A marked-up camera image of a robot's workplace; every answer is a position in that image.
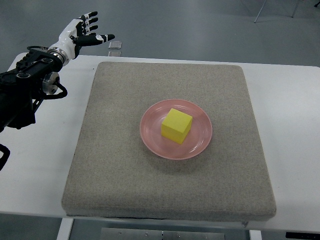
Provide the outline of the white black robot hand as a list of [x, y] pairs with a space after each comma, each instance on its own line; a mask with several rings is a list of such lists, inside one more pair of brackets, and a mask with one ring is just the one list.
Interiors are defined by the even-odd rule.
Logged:
[[57, 56], [63, 66], [78, 57], [82, 47], [97, 46], [113, 40], [113, 34], [96, 34], [98, 21], [96, 11], [73, 19], [60, 33], [58, 41], [48, 48], [48, 53]]

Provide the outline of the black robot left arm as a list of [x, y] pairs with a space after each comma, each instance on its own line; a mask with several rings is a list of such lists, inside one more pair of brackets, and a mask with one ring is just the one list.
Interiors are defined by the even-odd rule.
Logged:
[[67, 89], [58, 72], [67, 63], [59, 48], [29, 46], [28, 53], [12, 70], [0, 75], [0, 129], [21, 129], [36, 122], [36, 111], [44, 100], [62, 99]]

